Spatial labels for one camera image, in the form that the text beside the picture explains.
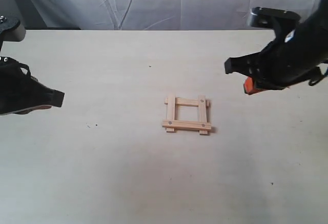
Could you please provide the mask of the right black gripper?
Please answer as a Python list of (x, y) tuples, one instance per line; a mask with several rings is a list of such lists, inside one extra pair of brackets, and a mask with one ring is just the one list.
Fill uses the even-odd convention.
[(327, 24), (300, 24), (287, 42), (274, 39), (260, 52), (230, 57), (224, 69), (247, 76), (244, 92), (253, 95), (305, 81), (314, 86), (327, 77), (319, 68), (322, 63), (327, 63)]

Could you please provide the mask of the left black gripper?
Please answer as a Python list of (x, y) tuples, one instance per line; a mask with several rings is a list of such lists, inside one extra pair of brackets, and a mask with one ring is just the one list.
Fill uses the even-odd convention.
[(1, 57), (1, 115), (60, 108), (64, 96), (64, 92), (48, 88), (35, 79), (28, 65)]

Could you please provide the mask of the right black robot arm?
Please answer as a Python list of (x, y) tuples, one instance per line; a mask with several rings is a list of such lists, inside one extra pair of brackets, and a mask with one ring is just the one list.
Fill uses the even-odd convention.
[(327, 0), (320, 0), (305, 21), (300, 19), (299, 14), (287, 10), (250, 10), (249, 25), (271, 29), (275, 38), (259, 52), (225, 61), (226, 74), (247, 77), (243, 84), (245, 94), (284, 90), (303, 82), (312, 87), (327, 78), (319, 67), (327, 64)]

